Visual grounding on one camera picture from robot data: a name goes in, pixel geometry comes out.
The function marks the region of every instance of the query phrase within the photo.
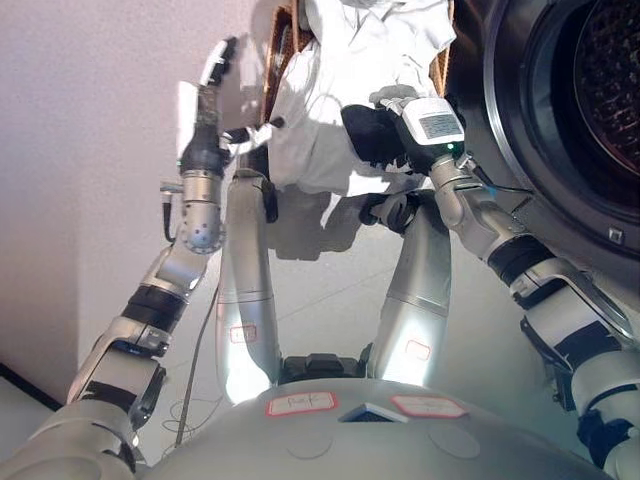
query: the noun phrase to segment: label sticker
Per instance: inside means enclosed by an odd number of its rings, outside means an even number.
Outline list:
[[[391,401],[406,415],[429,418],[458,418],[468,413],[453,400],[428,395],[396,395]]]
[[[274,398],[267,404],[267,416],[280,417],[298,413],[332,410],[338,406],[333,392],[296,393],[286,397]]]
[[[229,336],[231,343],[253,343],[258,340],[258,329],[255,325],[231,327]]]
[[[426,362],[427,360],[429,360],[429,356],[431,356],[431,349],[426,345],[421,344],[420,342],[409,340],[407,342],[407,346],[404,349],[404,353],[406,353],[410,357],[415,358],[416,360]]]

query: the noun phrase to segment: wicker basket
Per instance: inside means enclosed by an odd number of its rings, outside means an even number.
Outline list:
[[[266,122],[271,116],[271,110],[278,93],[278,85],[289,60],[294,53],[301,52],[313,39],[311,32],[302,30],[298,26],[298,1],[290,0],[288,5],[279,6],[273,14],[260,112],[262,122]],[[449,19],[451,22],[453,22],[453,15],[454,3],[453,0],[449,0]],[[447,87],[449,55],[450,48],[447,47],[438,54],[429,67],[429,76],[433,80],[436,92],[441,97],[444,96]]]

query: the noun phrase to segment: cable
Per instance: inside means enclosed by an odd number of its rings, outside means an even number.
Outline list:
[[[508,193],[523,193],[525,195],[534,195],[533,190],[529,190],[528,188],[515,188],[515,187],[503,187],[502,185],[496,185],[491,181],[489,175],[482,169],[480,165],[476,165],[471,169],[473,174],[480,179],[487,187],[493,188],[494,190],[499,190],[502,192]]]
[[[168,202],[162,202],[162,225],[167,242],[175,242],[176,237],[171,236],[171,199]]]
[[[204,331],[207,328],[207,324],[209,323],[209,317],[211,316],[211,312],[213,311],[213,307],[216,303],[216,299],[218,298],[218,287],[219,286],[216,285],[216,289],[213,292],[213,297],[211,297],[211,303],[209,304],[209,308],[207,309],[207,313],[202,322],[202,326],[200,327],[200,333],[198,334],[198,340],[196,341],[196,348],[193,352],[193,358],[191,359],[191,371],[189,372],[187,389],[184,392],[184,399],[182,401],[182,412],[180,414],[180,421],[178,423],[178,431],[176,434],[175,447],[178,447],[182,443],[185,427],[187,426],[187,414],[189,413],[189,401],[191,400],[191,389],[193,388],[193,379],[196,374],[196,365],[198,364],[198,354],[200,353],[200,344],[202,343],[202,337],[204,335]]]

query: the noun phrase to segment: white cloth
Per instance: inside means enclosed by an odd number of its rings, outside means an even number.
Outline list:
[[[315,40],[291,58],[280,82],[272,118],[287,125],[269,144],[271,180],[279,188],[297,184],[307,193],[343,196],[417,187],[419,175],[363,163],[340,110],[372,106],[369,95],[388,85],[436,95],[429,65],[455,38],[447,1],[300,1]]]

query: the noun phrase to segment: robotic arm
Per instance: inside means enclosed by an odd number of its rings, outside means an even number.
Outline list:
[[[218,90],[234,47],[231,38],[211,53],[198,87],[193,138],[179,162],[182,184],[162,189],[167,195],[182,194],[175,241],[156,258],[122,314],[97,340],[71,385],[68,404],[2,465],[0,479],[134,478],[135,431],[153,413],[166,375],[158,359],[167,351],[210,256],[225,240],[220,219],[224,169],[231,158],[259,147],[274,126],[283,124],[279,120],[219,135]],[[169,216],[165,207],[165,220]]]
[[[471,154],[462,155],[464,127],[451,105],[406,90],[389,87],[371,100],[386,109],[412,170],[431,178],[444,224],[526,311],[521,329],[552,366],[558,399],[577,409],[578,436],[594,463],[614,478],[637,478],[640,353],[628,320],[588,277],[497,206],[492,190],[533,192],[493,185]],[[343,118],[349,129],[349,112]]]

